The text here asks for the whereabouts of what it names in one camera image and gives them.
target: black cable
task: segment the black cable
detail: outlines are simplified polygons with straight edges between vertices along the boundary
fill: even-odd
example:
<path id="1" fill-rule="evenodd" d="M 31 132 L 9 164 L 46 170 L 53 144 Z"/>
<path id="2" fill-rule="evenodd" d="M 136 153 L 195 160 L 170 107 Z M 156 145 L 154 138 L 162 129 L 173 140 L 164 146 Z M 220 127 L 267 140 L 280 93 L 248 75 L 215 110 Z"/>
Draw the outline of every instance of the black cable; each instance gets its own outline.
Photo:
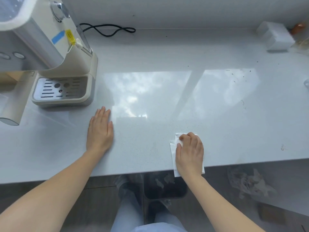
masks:
<path id="1" fill-rule="evenodd" d="M 114 35 L 115 35 L 118 31 L 120 31 L 120 30 L 124 30 L 124 31 L 129 32 L 129 33 L 135 33 L 135 32 L 136 32 L 136 29 L 133 28 L 133 27 L 120 27 L 120 26 L 115 25 L 115 24 L 91 25 L 90 23 L 80 23 L 79 25 L 88 25 L 88 26 L 90 26 L 90 27 L 88 27 L 88 28 L 85 28 L 85 29 L 83 30 L 83 32 L 85 32 L 85 31 L 87 31 L 87 30 L 89 30 L 89 29 L 91 29 L 91 28 L 94 28 L 99 34 L 101 34 L 102 36 L 105 36 L 105 37 L 114 36 Z M 100 31 L 97 29 L 97 27 L 106 27 L 106 26 L 109 26 L 109 27 L 118 27 L 119 29 L 117 29 L 116 31 L 114 31 L 114 33 L 111 34 L 111 35 L 105 35 L 105 34 L 103 34 L 102 32 L 100 32 Z"/>

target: countertop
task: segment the countertop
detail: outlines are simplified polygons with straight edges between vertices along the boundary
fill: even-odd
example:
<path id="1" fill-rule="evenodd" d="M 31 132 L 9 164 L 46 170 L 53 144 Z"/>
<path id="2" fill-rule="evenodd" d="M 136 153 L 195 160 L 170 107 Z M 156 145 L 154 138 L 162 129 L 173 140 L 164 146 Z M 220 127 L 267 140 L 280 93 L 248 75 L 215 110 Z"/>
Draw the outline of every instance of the countertop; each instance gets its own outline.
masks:
<path id="1" fill-rule="evenodd" d="M 309 158 L 309 58 L 268 53 L 253 30 L 138 30 L 86 37 L 98 55 L 94 101 L 0 123 L 0 183 L 48 179 L 86 147 L 97 108 L 114 144 L 92 176 L 173 168 L 169 141 L 194 132 L 204 166 Z M 0 109 L 6 101 L 0 94 Z"/>

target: blue tape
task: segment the blue tape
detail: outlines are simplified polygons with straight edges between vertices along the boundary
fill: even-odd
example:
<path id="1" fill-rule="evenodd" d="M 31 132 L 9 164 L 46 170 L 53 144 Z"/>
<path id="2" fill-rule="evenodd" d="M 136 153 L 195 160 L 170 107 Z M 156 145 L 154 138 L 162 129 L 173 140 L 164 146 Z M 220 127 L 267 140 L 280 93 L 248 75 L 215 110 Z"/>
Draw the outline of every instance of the blue tape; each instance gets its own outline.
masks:
<path id="1" fill-rule="evenodd" d="M 55 35 L 53 38 L 52 38 L 52 43 L 53 44 L 56 44 L 58 41 L 60 41 L 61 38 L 64 37 L 64 30 L 59 32 L 57 35 Z"/>

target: white tissue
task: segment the white tissue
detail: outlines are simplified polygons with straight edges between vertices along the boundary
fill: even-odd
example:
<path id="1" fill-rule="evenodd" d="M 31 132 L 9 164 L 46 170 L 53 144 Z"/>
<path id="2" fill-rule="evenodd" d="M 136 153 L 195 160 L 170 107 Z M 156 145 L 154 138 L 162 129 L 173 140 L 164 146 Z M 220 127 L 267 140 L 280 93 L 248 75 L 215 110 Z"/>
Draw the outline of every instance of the white tissue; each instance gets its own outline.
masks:
<path id="1" fill-rule="evenodd" d="M 177 167 L 176 167 L 176 148 L 177 148 L 177 143 L 180 143 L 181 146 L 183 145 L 182 141 L 179 140 L 179 137 L 181 135 L 183 135 L 183 133 L 176 133 L 175 134 L 175 140 L 174 141 L 170 141 L 172 158 L 173 158 L 174 176 L 175 177 L 180 177 L 180 174 L 177 171 Z M 205 173 L 204 166 L 202 166 L 202 173 L 203 174 Z"/>

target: metal grille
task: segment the metal grille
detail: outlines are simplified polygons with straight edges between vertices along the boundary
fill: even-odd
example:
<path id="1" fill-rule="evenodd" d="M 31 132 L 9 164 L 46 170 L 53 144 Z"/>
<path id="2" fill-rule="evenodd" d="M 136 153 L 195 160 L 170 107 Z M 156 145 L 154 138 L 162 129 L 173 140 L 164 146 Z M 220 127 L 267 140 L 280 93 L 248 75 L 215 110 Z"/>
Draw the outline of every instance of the metal grille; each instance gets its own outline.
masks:
<path id="1" fill-rule="evenodd" d="M 40 78 L 34 90 L 35 100 L 78 99 L 86 94 L 86 76 Z"/>

